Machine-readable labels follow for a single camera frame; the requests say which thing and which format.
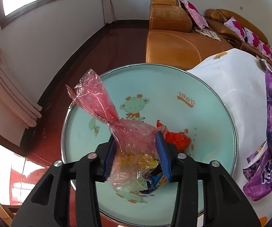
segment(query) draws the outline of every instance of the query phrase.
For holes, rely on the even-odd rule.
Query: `plastic bag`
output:
[[[260,200],[272,191],[272,67],[265,60],[264,62],[267,67],[267,143],[247,158],[249,167],[243,170],[248,180],[243,191],[253,201]]]
[[[109,125],[117,141],[117,153],[108,181],[114,189],[127,187],[159,164],[155,146],[155,133],[165,127],[155,128],[143,121],[119,119],[114,103],[99,76],[90,69],[69,96],[95,119]]]
[[[208,84],[232,116],[238,141],[233,179],[242,188],[247,182],[242,173],[248,165],[246,158],[266,140],[265,74],[252,55],[238,49],[210,56],[188,72]]]

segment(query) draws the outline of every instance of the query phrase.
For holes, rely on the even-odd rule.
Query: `clear plastic wrapper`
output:
[[[143,121],[120,119],[102,80],[92,69],[74,89],[67,86],[72,100],[95,119],[108,124],[117,141],[117,153],[108,179],[115,190],[139,182],[145,173],[157,167],[155,133],[165,131],[164,126],[156,129]]]

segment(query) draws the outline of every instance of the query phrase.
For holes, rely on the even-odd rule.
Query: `purple printed bag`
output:
[[[272,191],[272,67],[267,64],[265,83],[267,89],[267,141],[247,158],[249,167],[243,169],[248,180],[245,195],[258,201]]]

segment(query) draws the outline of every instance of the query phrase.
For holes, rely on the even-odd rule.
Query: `pink curtain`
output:
[[[28,127],[35,127],[37,118],[41,118],[42,107],[28,98],[1,58],[0,99]]]

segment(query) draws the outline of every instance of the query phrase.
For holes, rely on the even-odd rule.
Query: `wooden chair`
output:
[[[20,205],[2,205],[0,204],[0,217],[10,227],[12,219],[19,210]]]

